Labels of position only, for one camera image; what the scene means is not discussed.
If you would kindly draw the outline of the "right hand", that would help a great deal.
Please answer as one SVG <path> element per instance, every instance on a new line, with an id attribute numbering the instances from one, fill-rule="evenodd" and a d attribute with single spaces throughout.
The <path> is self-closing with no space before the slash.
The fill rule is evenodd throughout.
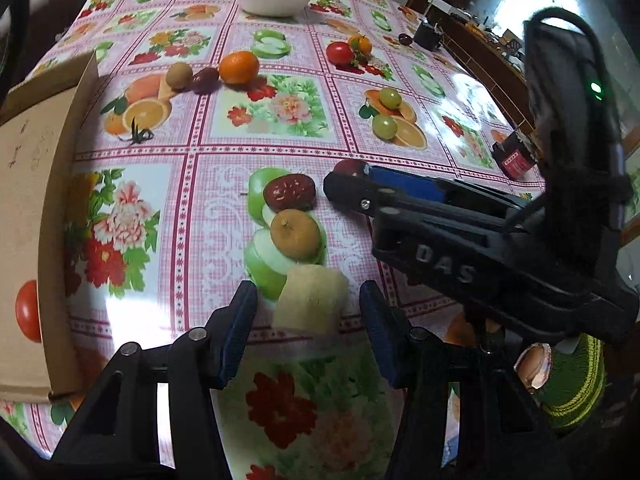
<path id="1" fill-rule="evenodd" d="M 536 342 L 523 351 L 514 365 L 514 370 L 529 391 L 536 391 L 548 382 L 551 367 L 551 347 Z"/>

